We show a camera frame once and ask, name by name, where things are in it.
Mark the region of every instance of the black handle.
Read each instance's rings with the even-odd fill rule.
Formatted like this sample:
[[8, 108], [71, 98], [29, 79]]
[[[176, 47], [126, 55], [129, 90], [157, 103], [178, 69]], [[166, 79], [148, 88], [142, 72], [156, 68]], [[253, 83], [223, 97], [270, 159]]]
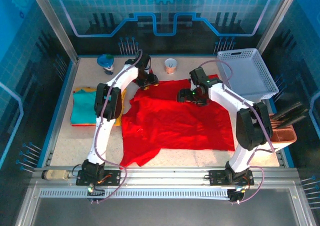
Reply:
[[281, 123], [278, 127], [276, 127], [276, 129], [283, 129], [289, 125], [292, 125], [292, 124], [304, 119], [306, 116], [307, 116], [307, 113], [303, 113], [303, 114], [299, 114], [294, 117], [291, 117], [287, 121], [284, 121], [283, 123]]
[[281, 117], [283, 117], [285, 114], [289, 113], [290, 111], [292, 111], [292, 110], [294, 110], [294, 109], [296, 109], [296, 108], [298, 108], [298, 107], [300, 107], [300, 106], [302, 106], [302, 103], [301, 103], [300, 101], [298, 101], [297, 103], [295, 103], [295, 104], [293, 104], [293, 105], [291, 105], [291, 106], [288, 106], [287, 108], [285, 108], [285, 109], [279, 111], [278, 113], [272, 115], [272, 116], [270, 117], [270, 119], [272, 119], [272, 120], [278, 120], [278, 119], [280, 119]]
[[303, 113], [305, 113], [307, 111], [308, 111], [307, 108], [305, 108], [304, 106], [300, 106], [300, 107], [290, 111], [289, 113], [285, 114], [279, 120], [280, 121], [286, 121], [286, 120], [291, 119], [292, 117], [296, 117], [296, 116], [301, 115], [301, 114], [303, 114]]

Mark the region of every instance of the metal frame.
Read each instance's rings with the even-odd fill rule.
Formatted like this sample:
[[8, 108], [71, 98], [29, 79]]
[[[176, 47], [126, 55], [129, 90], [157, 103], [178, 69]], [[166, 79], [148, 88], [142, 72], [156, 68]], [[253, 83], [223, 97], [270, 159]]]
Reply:
[[77, 63], [78, 55], [76, 53], [76, 50], [74, 49], [74, 46], [72, 45], [67, 33], [64, 30], [64, 27], [62, 26], [49, 0], [36, 0], [36, 1], [40, 6], [41, 10], [43, 11], [44, 15], [46, 16], [49, 24], [53, 28], [60, 43], [62, 44], [65, 51], [67, 52], [70, 60], [73, 63]]
[[[82, 194], [82, 196], [75, 196], [79, 190], [86, 192], [87, 187], [76, 186], [76, 178], [73, 176], [71, 176], [68, 181], [42, 180], [42, 171], [48, 169], [72, 170], [71, 167], [48, 167], [36, 169], [24, 198], [16, 226], [29, 226], [32, 224], [35, 219], [39, 199], [48, 198], [50, 191], [53, 193], [57, 191], [60, 192], [59, 194], [52, 194], [50, 198], [86, 198], [85, 194]], [[167, 191], [170, 192], [202, 192], [202, 197], [195, 197], [194, 195], [186, 194], [184, 198], [212, 199], [212, 196], [208, 192], [214, 191], [215, 188], [210, 186], [209, 180], [205, 180], [204, 176], [208, 173], [208, 170], [221, 169], [223, 168], [128, 168], [128, 178], [122, 187], [122, 190], [124, 192], [136, 192], [136, 194], [133, 194], [132, 197], [129, 194], [121, 194], [117, 198], [146, 198], [139, 192], [163, 192], [163, 190], [167, 189]], [[256, 189], [258, 187], [257, 182], [260, 182], [262, 179], [262, 173], [258, 169], [253, 169], [252, 172], [256, 182], [256, 184], [252, 186], [252, 189]], [[265, 179], [261, 188], [288, 190], [299, 224], [301, 226], [315, 226], [316, 223], [311, 209], [309, 208], [297, 170], [264, 168], [264, 174]], [[115, 187], [105, 187], [107, 192], [112, 192], [114, 188]], [[158, 195], [156, 193], [146, 195], [148, 195], [148, 198], [179, 198], [170, 194]]]
[[274, 33], [276, 32], [276, 29], [282, 22], [286, 12], [288, 11], [289, 7], [291, 6], [293, 0], [283, 0], [277, 13], [274, 16], [273, 21], [269, 24], [265, 32], [263, 33], [258, 45], [257, 49], [259, 53], [262, 55], [264, 50], [266, 49], [267, 45], [269, 44], [271, 38], [273, 37]]

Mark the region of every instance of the beige table surface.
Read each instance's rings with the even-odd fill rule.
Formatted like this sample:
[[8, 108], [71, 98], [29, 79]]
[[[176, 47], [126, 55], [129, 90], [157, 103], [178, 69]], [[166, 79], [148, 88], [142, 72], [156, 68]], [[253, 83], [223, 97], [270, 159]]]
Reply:
[[[105, 83], [111, 80], [123, 67], [124, 62], [129, 57], [119, 57], [114, 60], [114, 75], [109, 76], [104, 73], [102, 68], [98, 66], [96, 58], [81, 58], [79, 67], [75, 76], [72, 91], [77, 87], [96, 88], [101, 82]], [[204, 61], [211, 58], [195, 58], [195, 57], [174, 57], [177, 60], [177, 71], [173, 75], [165, 73], [164, 61], [169, 57], [154, 56], [151, 58], [151, 67], [159, 80], [181, 80], [189, 78], [189, 72], [198, 67]], [[218, 74], [217, 65], [214, 63], [204, 66], [206, 74]], [[138, 87], [131, 83], [127, 87], [125, 96], [124, 113], [130, 109], [129, 101], [135, 95]], [[50, 165], [52, 166], [74, 166], [82, 164], [87, 158], [90, 151], [94, 127], [72, 127], [70, 125], [70, 116], [73, 106], [73, 95], [69, 97], [67, 108], [64, 114], [61, 129], [58, 135], [54, 153]], [[237, 140], [235, 137], [236, 119], [230, 118], [233, 131], [233, 139], [235, 146]], [[170, 150], [162, 149], [160, 153], [150, 160], [145, 166], [148, 167], [195, 167], [195, 166], [225, 166], [233, 152], [218, 150]], [[121, 127], [113, 127], [111, 130], [109, 142], [106, 149], [106, 159], [111, 162], [120, 163], [123, 157], [123, 139]], [[265, 155], [257, 152], [251, 162], [252, 166], [279, 166], [277, 156], [275, 154]]]

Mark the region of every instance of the red cloth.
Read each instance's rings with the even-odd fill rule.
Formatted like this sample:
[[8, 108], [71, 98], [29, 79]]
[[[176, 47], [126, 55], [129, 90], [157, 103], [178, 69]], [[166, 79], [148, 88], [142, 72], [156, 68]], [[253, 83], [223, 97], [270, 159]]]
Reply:
[[187, 88], [188, 80], [162, 81], [137, 91], [122, 116], [122, 166], [142, 166], [160, 149], [235, 150], [227, 110], [215, 102], [178, 103], [178, 92]]

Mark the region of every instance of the folded towel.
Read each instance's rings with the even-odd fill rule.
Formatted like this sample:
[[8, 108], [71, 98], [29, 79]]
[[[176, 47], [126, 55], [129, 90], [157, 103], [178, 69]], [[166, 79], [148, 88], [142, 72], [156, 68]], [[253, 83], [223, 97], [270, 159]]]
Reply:
[[[122, 112], [116, 119], [114, 125], [121, 125], [121, 116], [124, 110], [124, 99], [126, 90], [122, 93]], [[96, 112], [94, 109], [96, 99], [96, 89], [77, 88], [73, 93], [73, 109], [70, 118], [72, 126], [95, 126]]]

